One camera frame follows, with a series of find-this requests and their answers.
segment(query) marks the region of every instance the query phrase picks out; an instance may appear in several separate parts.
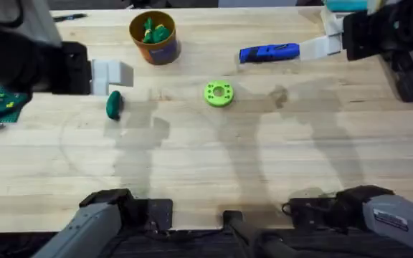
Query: green donut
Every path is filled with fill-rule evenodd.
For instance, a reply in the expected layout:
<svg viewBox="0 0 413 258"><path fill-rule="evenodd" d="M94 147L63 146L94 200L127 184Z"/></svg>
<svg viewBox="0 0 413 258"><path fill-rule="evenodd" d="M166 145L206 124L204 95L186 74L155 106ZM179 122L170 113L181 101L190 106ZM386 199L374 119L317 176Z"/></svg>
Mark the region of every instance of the green donut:
<svg viewBox="0 0 413 258"><path fill-rule="evenodd" d="M234 99L234 89L224 80L211 81L204 89L204 98L211 106L222 108Z"/></svg>

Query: wood grain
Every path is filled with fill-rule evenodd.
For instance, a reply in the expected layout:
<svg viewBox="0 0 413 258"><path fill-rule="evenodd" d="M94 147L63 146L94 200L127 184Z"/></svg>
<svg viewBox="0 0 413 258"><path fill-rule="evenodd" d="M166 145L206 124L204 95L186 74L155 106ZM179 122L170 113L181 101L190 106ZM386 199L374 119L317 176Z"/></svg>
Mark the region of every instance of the wood grain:
<svg viewBox="0 0 413 258"><path fill-rule="evenodd" d="M87 11L58 24L91 58L121 59L134 87L120 123L105 97L35 95L0 131L0 231L60 230L92 191L174 200L178 229L213 228L225 209L289 226L278 204L376 184L413 200L413 104L377 57L237 64L243 47L322 35L319 9L174 9L181 56L146 63L128 35L141 11ZM67 14L56 11L54 15ZM234 103L202 89L228 80Z"/></svg>

